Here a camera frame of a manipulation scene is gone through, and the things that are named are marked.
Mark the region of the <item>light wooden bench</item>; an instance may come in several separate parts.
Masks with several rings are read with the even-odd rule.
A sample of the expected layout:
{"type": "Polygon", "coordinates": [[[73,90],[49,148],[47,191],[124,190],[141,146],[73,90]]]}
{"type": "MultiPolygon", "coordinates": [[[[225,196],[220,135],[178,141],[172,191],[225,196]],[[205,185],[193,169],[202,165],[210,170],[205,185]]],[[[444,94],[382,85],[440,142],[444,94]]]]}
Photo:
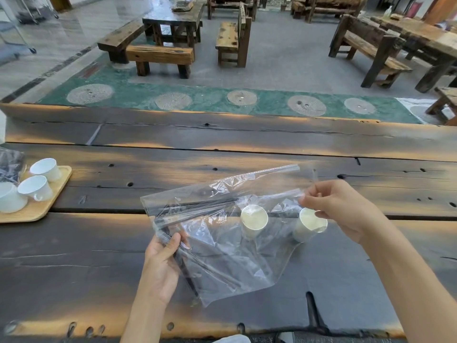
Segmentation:
{"type": "Polygon", "coordinates": [[[127,59],[136,64],[138,76],[150,74],[149,63],[174,64],[182,79],[191,74],[191,64],[195,62],[192,47],[170,47],[162,45],[128,45],[125,50],[127,59]]]}

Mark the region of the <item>clear plastic zip bag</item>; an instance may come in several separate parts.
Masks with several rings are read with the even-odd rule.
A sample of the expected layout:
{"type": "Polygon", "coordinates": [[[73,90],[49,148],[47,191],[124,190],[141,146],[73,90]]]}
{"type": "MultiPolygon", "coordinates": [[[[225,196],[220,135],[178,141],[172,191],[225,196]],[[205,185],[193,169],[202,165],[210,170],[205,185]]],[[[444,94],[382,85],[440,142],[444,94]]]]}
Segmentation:
{"type": "Polygon", "coordinates": [[[169,203],[239,197],[223,208],[161,219],[161,224],[170,229],[186,232],[190,252],[198,259],[243,284],[231,286],[185,258],[198,299],[206,307],[216,300],[269,288],[278,282],[294,251],[306,245],[293,238],[293,230],[302,209],[299,200],[317,181],[316,167],[293,164],[157,192],[140,200],[153,228],[154,214],[169,203]],[[244,238],[240,219],[242,209],[250,204],[263,207],[268,214],[266,227],[251,241],[244,238]]]}

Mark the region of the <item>small wooden stool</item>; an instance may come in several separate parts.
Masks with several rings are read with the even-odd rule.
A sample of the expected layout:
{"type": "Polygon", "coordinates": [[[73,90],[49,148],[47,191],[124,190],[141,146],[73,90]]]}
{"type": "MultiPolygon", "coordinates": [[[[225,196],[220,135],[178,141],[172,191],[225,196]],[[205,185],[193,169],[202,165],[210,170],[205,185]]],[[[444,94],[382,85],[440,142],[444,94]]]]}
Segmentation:
{"type": "Polygon", "coordinates": [[[457,87],[435,87],[438,99],[426,110],[427,115],[436,116],[445,126],[457,126],[457,87]],[[454,117],[449,119],[444,113],[445,107],[453,112],[454,117]]]}

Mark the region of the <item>white clothing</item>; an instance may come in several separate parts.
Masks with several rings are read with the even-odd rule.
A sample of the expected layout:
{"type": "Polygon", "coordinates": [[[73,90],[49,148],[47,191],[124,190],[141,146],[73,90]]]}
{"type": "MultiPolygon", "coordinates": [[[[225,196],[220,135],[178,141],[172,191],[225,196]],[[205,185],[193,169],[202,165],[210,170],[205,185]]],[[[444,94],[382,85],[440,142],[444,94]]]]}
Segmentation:
{"type": "Polygon", "coordinates": [[[243,334],[236,334],[220,338],[211,343],[252,343],[248,336],[243,334]]]}

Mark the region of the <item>black chopstick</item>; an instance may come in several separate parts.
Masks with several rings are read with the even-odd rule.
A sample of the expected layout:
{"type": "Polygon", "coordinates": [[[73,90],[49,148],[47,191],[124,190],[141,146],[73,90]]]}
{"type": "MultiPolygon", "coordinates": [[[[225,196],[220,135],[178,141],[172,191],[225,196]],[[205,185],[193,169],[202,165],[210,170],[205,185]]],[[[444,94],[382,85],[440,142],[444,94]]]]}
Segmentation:
{"type": "Polygon", "coordinates": [[[215,269],[211,265],[208,265],[208,264],[204,263],[203,261],[201,261],[200,259],[198,259],[194,254],[192,254],[190,252],[190,248],[187,248],[186,245],[181,242],[180,242],[178,251],[181,254],[185,255],[185,257],[188,260],[191,260],[193,263],[195,263],[196,265],[201,267],[203,270],[207,271],[212,276],[219,278],[222,281],[225,281],[227,284],[229,284],[231,286],[237,286],[237,287],[243,286],[243,284],[241,282],[239,282],[237,279],[233,278],[232,276],[226,275],[225,273],[215,269]]]}
{"type": "Polygon", "coordinates": [[[223,208],[236,202],[239,197],[229,197],[218,200],[206,200],[197,202],[185,202],[183,204],[169,203],[159,213],[155,213],[155,219],[164,219],[169,215],[181,214],[186,212],[197,212],[198,210],[208,210],[211,208],[223,208]]]}
{"type": "Polygon", "coordinates": [[[174,261],[176,265],[179,267],[185,281],[187,282],[191,292],[193,293],[194,297],[197,299],[199,297],[196,285],[192,280],[191,273],[187,268],[185,258],[190,255],[190,244],[187,241],[186,232],[182,232],[179,228],[170,229],[169,225],[161,224],[163,221],[161,219],[154,219],[153,220],[153,228],[155,234],[157,235],[160,243],[165,247],[171,241],[174,234],[179,234],[180,236],[180,245],[177,250],[173,254],[174,261]]]}

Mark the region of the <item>light wooden tray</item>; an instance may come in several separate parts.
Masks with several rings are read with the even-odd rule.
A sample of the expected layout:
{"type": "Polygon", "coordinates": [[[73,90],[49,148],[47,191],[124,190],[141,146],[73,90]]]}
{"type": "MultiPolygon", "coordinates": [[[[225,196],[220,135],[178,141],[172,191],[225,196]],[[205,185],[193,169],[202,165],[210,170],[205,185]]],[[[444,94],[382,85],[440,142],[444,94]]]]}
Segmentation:
{"type": "Polygon", "coordinates": [[[72,167],[58,166],[58,168],[61,173],[61,178],[49,184],[53,191],[53,196],[50,200],[38,202],[29,198],[27,205],[20,211],[14,213],[0,213],[0,225],[9,223],[29,223],[42,219],[49,212],[72,175],[72,167]]]}

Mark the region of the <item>white paper cup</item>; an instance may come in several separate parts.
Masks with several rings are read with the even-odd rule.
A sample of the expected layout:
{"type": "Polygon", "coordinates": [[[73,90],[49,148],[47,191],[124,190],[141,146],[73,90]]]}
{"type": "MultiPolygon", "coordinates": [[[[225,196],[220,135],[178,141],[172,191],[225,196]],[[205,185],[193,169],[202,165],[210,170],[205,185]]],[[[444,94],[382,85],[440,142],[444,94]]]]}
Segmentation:
{"type": "Polygon", "coordinates": [[[243,225],[243,236],[251,241],[266,227],[269,218],[263,207],[250,204],[242,209],[240,219],[243,225]]]}
{"type": "Polygon", "coordinates": [[[293,238],[299,243],[309,242],[315,235],[324,232],[328,226],[328,220],[316,216],[316,211],[302,208],[296,226],[293,230],[293,238]]]}

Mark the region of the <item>metal wheeled cart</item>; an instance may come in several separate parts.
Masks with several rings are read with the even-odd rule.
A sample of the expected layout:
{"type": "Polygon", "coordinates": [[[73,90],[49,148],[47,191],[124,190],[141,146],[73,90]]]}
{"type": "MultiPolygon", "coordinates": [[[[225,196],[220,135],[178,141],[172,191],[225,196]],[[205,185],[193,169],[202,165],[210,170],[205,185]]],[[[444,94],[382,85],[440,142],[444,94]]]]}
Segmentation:
{"type": "Polygon", "coordinates": [[[16,18],[23,25],[39,25],[40,22],[50,17],[55,19],[60,18],[50,0],[16,0],[16,2],[19,5],[16,18]]]}
{"type": "Polygon", "coordinates": [[[0,67],[19,60],[22,56],[37,53],[36,49],[27,43],[18,24],[7,1],[0,0],[0,67]]]}

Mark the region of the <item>long wooden bench with backrest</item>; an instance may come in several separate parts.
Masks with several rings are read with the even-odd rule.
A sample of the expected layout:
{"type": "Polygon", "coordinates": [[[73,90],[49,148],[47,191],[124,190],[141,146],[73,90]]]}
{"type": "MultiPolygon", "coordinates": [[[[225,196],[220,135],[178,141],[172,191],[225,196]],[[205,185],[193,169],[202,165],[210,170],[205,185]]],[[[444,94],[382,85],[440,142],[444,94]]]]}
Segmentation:
{"type": "Polygon", "coordinates": [[[359,51],[373,61],[361,87],[370,88],[376,84],[388,89],[400,74],[412,71],[396,58],[404,44],[404,39],[365,18],[343,15],[330,43],[328,56],[335,58],[338,54],[346,54],[346,59],[351,60],[359,51]]]}

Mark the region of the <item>person's left forearm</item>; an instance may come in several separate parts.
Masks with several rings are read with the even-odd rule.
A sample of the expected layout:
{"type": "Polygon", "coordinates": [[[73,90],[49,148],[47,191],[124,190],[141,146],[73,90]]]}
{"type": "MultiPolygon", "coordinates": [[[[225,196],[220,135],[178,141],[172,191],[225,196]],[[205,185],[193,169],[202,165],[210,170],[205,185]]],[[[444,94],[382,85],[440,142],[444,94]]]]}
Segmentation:
{"type": "Polygon", "coordinates": [[[167,305],[159,297],[137,294],[120,343],[159,343],[167,305]]]}

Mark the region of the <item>person's right hand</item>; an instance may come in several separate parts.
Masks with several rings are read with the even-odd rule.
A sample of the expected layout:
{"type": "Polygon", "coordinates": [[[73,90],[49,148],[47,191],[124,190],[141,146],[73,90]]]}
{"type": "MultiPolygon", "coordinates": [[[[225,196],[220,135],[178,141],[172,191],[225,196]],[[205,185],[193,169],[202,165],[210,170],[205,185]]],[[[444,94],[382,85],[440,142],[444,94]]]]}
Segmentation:
{"type": "Polygon", "coordinates": [[[312,196],[332,196],[332,207],[327,212],[316,211],[319,218],[334,220],[352,241],[363,241],[391,226],[389,219],[346,181],[327,180],[312,184],[305,192],[312,196]]]}

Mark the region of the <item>plastic bag of black chopsticks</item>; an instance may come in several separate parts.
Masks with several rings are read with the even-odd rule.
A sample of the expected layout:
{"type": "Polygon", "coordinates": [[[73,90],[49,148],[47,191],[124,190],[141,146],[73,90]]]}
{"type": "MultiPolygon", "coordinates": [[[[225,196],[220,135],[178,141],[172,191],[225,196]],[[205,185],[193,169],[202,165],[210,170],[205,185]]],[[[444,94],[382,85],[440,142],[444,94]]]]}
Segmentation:
{"type": "Polygon", "coordinates": [[[23,152],[0,147],[0,183],[19,184],[26,168],[23,152]]]}

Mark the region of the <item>white ceramic teacup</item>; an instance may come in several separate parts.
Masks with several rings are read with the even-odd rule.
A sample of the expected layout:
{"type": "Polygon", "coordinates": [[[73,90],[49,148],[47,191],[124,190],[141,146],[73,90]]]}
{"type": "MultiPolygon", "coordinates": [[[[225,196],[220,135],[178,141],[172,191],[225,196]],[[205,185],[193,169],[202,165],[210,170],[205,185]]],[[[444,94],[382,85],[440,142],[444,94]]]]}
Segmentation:
{"type": "Polygon", "coordinates": [[[43,175],[31,176],[23,180],[18,185],[17,191],[37,202],[49,201],[54,196],[48,179],[43,175]]]}
{"type": "Polygon", "coordinates": [[[15,213],[22,210],[28,198],[18,192],[16,185],[0,182],[0,213],[15,213]]]}
{"type": "Polygon", "coordinates": [[[30,167],[30,173],[33,176],[46,177],[48,182],[56,182],[62,176],[58,163],[54,158],[45,158],[35,162],[30,167]]]}

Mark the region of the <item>long rustic wooden table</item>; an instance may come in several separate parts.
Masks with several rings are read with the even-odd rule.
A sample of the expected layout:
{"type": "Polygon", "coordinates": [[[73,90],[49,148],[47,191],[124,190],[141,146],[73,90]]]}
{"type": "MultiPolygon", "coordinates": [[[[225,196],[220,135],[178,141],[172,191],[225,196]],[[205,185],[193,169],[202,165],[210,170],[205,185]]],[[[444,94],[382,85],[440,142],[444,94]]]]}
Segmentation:
{"type": "Polygon", "coordinates": [[[380,28],[397,32],[405,40],[403,51],[419,57],[431,65],[415,86],[418,92],[426,93],[457,62],[457,34],[428,25],[420,20],[402,17],[392,19],[371,16],[370,20],[380,28]]]}

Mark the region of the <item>dark wooden bench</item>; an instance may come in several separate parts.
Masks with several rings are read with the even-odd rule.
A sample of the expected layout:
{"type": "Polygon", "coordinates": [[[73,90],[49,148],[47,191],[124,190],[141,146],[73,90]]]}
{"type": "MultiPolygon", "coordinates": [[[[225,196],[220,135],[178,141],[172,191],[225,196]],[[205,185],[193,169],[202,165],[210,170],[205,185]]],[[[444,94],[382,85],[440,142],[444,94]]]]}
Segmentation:
{"type": "Polygon", "coordinates": [[[97,46],[101,51],[108,52],[112,63],[128,64],[126,48],[142,33],[147,37],[152,36],[152,26],[144,25],[141,19],[135,19],[100,39],[97,46]]]}

